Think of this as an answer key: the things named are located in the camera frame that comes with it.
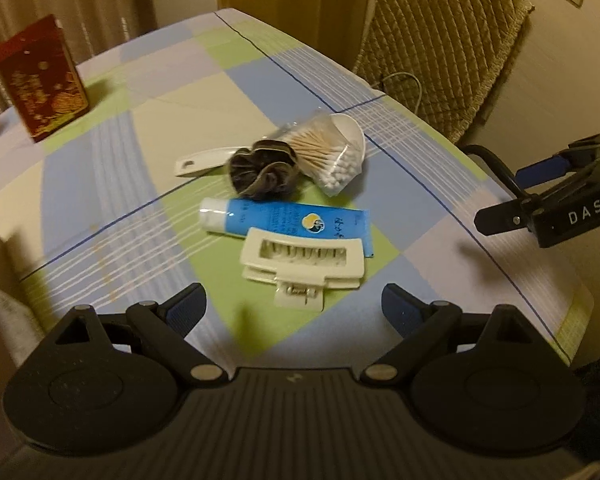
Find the white tube cap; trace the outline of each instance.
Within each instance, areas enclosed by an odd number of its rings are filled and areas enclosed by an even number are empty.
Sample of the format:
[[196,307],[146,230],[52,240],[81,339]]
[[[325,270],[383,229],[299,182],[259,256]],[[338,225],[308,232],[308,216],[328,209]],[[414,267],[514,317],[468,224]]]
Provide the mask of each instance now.
[[203,198],[200,202],[200,227],[212,233],[225,233],[229,201],[225,198]]

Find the white spoon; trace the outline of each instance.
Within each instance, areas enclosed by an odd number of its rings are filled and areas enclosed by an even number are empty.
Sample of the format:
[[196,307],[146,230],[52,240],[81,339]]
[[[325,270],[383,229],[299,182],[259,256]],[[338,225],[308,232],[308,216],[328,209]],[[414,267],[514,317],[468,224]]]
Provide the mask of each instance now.
[[[358,122],[347,114],[331,114],[333,124],[340,133],[360,150],[362,160],[365,158],[365,136]],[[238,146],[214,148],[205,152],[192,153],[176,161],[175,176],[191,177],[202,171],[223,166],[239,149]]]

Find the table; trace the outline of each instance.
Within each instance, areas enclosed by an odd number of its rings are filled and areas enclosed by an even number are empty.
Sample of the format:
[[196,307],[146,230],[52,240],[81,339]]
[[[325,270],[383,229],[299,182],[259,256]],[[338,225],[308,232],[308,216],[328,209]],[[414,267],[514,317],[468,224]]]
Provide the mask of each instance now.
[[[79,67],[93,110],[34,144],[13,109],[0,115],[0,236],[49,329],[72,305],[121,312],[200,281],[208,307],[187,340],[240,365],[354,371],[399,337],[380,309],[395,282],[424,301],[471,312],[524,312],[563,360],[584,334],[592,297],[555,250],[527,232],[483,237],[475,212],[506,193],[391,98],[275,28],[233,9],[198,16]],[[375,257],[360,290],[328,291],[321,314],[272,305],[271,285],[241,278],[241,241],[198,226],[207,196],[232,195],[219,172],[173,176],[176,158],[249,145],[316,108],[355,118],[363,175],[329,200],[370,210]]]

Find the red gift box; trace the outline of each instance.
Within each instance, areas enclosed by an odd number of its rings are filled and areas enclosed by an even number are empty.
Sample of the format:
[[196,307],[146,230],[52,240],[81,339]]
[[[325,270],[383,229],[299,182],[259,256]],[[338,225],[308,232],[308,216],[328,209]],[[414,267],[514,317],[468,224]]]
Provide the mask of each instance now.
[[84,86],[52,14],[0,43],[0,74],[36,142],[89,110]]

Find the blue toothpaste tube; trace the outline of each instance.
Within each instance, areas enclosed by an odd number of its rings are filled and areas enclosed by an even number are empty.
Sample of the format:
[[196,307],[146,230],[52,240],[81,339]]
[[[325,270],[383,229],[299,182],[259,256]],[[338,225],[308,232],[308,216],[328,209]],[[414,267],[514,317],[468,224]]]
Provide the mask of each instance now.
[[361,238],[367,258],[374,255],[369,211],[298,204],[205,198],[200,225],[206,231],[245,237],[249,228],[305,238]]

